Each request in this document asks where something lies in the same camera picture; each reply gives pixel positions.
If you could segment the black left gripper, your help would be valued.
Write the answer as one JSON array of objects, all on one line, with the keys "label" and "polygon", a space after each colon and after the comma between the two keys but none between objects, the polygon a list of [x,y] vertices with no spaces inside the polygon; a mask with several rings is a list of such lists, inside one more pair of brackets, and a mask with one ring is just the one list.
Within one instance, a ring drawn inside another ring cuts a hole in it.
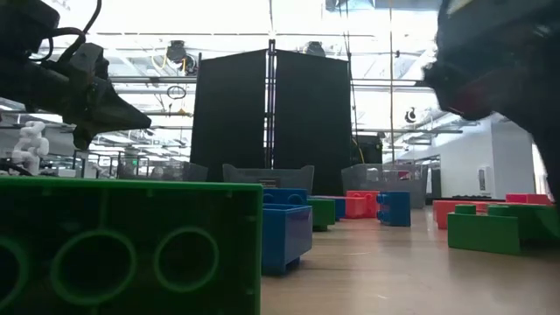
[{"label": "black left gripper", "polygon": [[73,131],[76,149],[85,151],[92,131],[140,130],[151,119],[116,94],[106,77],[103,48],[86,43],[68,61],[32,61],[0,55],[0,97],[23,103],[28,111],[48,111],[65,123],[85,127]]}]

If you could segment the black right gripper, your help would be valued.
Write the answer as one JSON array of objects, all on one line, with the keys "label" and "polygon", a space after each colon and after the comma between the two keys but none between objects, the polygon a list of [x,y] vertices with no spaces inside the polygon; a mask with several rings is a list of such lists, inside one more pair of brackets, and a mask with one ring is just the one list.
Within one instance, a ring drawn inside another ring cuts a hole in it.
[{"label": "black right gripper", "polygon": [[423,82],[442,111],[560,129],[560,0],[442,0],[436,42]]}]

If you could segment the long green toy brick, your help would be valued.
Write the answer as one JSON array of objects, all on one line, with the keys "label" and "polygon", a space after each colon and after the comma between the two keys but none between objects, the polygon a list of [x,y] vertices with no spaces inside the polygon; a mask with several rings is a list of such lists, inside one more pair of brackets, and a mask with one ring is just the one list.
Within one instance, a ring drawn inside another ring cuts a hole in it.
[{"label": "long green toy brick", "polygon": [[263,189],[0,177],[0,315],[260,315]]}]

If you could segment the small green toy brick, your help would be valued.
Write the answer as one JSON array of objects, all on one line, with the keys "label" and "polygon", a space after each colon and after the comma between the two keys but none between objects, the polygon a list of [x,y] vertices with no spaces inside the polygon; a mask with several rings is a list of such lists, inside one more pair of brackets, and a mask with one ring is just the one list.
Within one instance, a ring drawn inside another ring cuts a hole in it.
[{"label": "small green toy brick", "polygon": [[522,252],[516,217],[476,214],[458,206],[447,214],[447,243],[451,249],[465,249],[503,255]]},{"label": "small green toy brick", "polygon": [[331,199],[309,199],[312,207],[312,227],[314,231],[327,231],[336,221],[335,201]]}]

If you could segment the small blue toy brick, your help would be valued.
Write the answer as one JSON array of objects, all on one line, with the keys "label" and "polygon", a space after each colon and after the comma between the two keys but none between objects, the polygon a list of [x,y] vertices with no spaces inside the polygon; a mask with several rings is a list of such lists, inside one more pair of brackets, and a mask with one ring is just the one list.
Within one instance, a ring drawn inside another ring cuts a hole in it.
[{"label": "small blue toy brick", "polygon": [[263,190],[264,204],[278,205],[306,205],[307,191],[292,188],[265,188]]},{"label": "small blue toy brick", "polygon": [[262,273],[279,276],[300,264],[312,249],[312,207],[264,204],[262,210]]},{"label": "small blue toy brick", "polygon": [[379,204],[377,219],[381,224],[394,227],[410,226],[409,192],[380,192],[376,200]]}]

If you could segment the black metal rack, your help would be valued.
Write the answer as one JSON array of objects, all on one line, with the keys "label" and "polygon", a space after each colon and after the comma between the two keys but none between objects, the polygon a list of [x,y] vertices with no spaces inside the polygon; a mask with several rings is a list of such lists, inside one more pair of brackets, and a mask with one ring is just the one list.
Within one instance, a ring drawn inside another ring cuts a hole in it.
[{"label": "black metal rack", "polygon": [[72,169],[83,179],[125,179],[149,177],[151,161],[140,154],[124,150],[75,150]]}]

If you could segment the thin hanging pole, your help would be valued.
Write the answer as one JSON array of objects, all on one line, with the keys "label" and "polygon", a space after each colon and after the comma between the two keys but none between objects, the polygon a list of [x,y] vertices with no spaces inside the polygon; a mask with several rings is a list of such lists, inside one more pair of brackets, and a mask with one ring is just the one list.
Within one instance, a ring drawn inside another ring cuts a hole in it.
[{"label": "thin hanging pole", "polygon": [[395,128],[394,128],[394,35],[393,35],[393,1],[388,0],[389,18],[389,122],[390,122],[390,149],[391,164],[396,162]]}]

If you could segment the white humanoid robot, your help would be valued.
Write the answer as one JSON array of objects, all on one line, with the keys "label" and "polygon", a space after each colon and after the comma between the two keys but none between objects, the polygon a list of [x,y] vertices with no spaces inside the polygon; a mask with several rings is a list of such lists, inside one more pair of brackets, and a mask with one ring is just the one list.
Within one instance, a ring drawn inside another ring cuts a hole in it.
[{"label": "white humanoid robot", "polygon": [[31,175],[39,174],[40,159],[49,153],[49,141],[42,136],[45,127],[41,121],[26,122],[11,153],[11,161],[22,165]]}]

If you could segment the grey plastic bin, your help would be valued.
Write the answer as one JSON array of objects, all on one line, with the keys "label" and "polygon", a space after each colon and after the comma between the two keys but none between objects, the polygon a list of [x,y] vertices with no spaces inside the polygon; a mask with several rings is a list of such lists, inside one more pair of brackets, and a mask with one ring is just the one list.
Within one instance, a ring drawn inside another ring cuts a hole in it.
[{"label": "grey plastic bin", "polygon": [[356,164],[341,171],[344,192],[405,191],[412,208],[425,205],[427,171],[413,164]]},{"label": "grey plastic bin", "polygon": [[120,164],[117,167],[119,179],[134,180],[205,182],[207,173],[208,169],[205,166],[180,161],[149,166],[147,174],[140,174],[132,163]]},{"label": "grey plastic bin", "polygon": [[300,169],[250,169],[224,164],[222,171],[225,182],[261,184],[272,188],[305,189],[308,194],[312,193],[314,176],[312,165]]}]

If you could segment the black equipment box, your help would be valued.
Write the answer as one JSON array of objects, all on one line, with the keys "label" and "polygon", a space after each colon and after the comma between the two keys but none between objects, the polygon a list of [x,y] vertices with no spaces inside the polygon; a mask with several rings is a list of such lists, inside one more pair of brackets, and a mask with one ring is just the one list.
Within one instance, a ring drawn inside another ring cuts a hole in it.
[{"label": "black equipment box", "polygon": [[382,140],[378,136],[357,136],[352,138],[352,164],[381,164]]}]

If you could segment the long orange toy brick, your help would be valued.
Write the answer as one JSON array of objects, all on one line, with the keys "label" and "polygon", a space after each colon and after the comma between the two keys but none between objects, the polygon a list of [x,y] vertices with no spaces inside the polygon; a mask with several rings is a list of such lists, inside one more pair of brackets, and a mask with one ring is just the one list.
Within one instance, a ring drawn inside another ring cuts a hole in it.
[{"label": "long orange toy brick", "polygon": [[487,212],[487,201],[466,201],[466,200],[435,200],[433,202],[433,216],[438,229],[447,229],[447,214],[455,211],[457,205],[476,206],[476,213]]},{"label": "long orange toy brick", "polygon": [[368,211],[367,200],[363,197],[346,197],[346,219],[363,218]]}]

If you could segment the black folding partition screen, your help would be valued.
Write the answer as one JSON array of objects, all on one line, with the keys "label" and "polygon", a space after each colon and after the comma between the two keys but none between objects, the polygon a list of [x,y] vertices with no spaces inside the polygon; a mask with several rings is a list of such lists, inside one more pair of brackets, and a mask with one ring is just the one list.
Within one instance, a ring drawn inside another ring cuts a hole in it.
[{"label": "black folding partition screen", "polygon": [[266,114],[265,49],[200,63],[191,162],[221,182],[222,167],[314,169],[312,192],[342,193],[341,172],[351,164],[351,87],[345,60],[277,50]]}]

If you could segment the white wall dispenser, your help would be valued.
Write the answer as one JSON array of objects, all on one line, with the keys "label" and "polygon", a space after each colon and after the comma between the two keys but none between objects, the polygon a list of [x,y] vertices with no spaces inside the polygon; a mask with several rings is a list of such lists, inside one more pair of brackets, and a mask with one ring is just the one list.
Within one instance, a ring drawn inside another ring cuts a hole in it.
[{"label": "white wall dispenser", "polygon": [[478,182],[481,195],[494,196],[494,170],[491,166],[483,165],[478,168]]}]

